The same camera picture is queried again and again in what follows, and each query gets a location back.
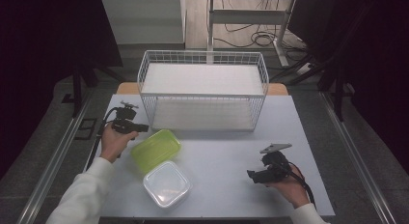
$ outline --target green plastic container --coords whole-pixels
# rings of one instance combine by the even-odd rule
[[[180,143],[168,129],[162,129],[133,147],[131,155],[142,173],[146,174],[180,150]]]

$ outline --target white wall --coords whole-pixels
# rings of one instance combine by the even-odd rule
[[[184,43],[185,0],[102,0],[117,44]]]

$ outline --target metal rail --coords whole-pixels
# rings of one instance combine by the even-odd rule
[[[23,209],[20,217],[17,220],[18,224],[31,224],[35,221],[37,214],[40,211],[41,205],[45,199],[45,196],[47,195],[48,190],[51,187],[51,184],[54,182],[60,166],[63,163],[63,160],[69,149],[69,145],[74,138],[74,134],[80,126],[81,120],[88,109],[93,93],[94,89],[90,89],[84,96],[84,103],[81,110],[79,111],[77,117],[71,120],[60,144],[58,145],[54,154],[51,156],[51,159],[48,161],[47,166],[45,167],[33,193],[30,196],[30,199],[28,200],[25,208]]]
[[[362,159],[357,147],[354,144],[354,141],[349,135],[347,128],[342,122],[339,121],[336,113],[332,109],[333,103],[330,96],[328,93],[322,92],[320,92],[320,95],[325,103],[328,114],[330,115],[331,120],[341,137],[342,143],[345,145],[345,149],[348,152],[349,157],[352,159],[352,164],[354,165],[355,170],[357,171],[358,176],[360,177],[362,184],[364,185],[364,188],[366,189],[368,196],[379,215],[379,218],[381,219],[382,223],[396,223],[388,202],[370,174],[369,169],[364,163],[364,160]]]

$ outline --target white sleeve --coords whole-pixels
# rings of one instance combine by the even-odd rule
[[[323,224],[327,223],[322,220],[321,216],[316,212],[315,206],[312,203],[304,205],[294,210],[290,216],[294,224]]]
[[[87,172],[75,177],[46,223],[98,223],[113,174],[111,162],[95,158]]]

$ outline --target gray floor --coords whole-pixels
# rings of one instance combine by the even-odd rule
[[[161,48],[181,49],[181,46],[120,46],[124,67],[114,70],[129,81],[135,81],[136,72],[145,49]],[[263,50],[262,53],[268,67],[277,68],[279,66],[274,51]],[[269,71],[270,76],[279,72],[281,70]],[[116,92],[119,82],[99,71],[96,73],[100,82],[93,89],[94,95],[84,118],[96,119],[96,126],[98,126],[109,99]],[[336,217],[324,218],[331,223],[381,223],[316,89],[315,83],[318,78],[319,75],[296,86],[288,87],[288,91],[294,99],[314,158],[336,212]],[[84,91],[91,90],[85,86],[83,89]],[[21,211],[31,196],[45,165],[60,143],[71,121],[72,104],[61,103],[65,94],[71,93],[70,78],[56,85],[54,99],[50,103],[46,115],[13,167],[0,181],[0,223],[15,223],[21,215]],[[407,213],[409,210],[409,203],[407,202],[409,201],[409,178],[407,174],[387,146],[355,110],[350,98],[343,100],[343,115],[344,124],[391,206],[397,223],[409,223]],[[87,134],[86,131],[78,131],[76,136],[81,137]],[[44,222],[58,204],[75,175],[82,172],[83,162],[86,161],[94,143],[95,130],[92,136],[93,138],[90,140],[73,140],[71,143],[59,174],[47,193],[35,223]],[[102,218],[100,223],[134,223],[134,221]],[[290,223],[290,221],[288,218],[280,218],[261,220],[260,223]]]

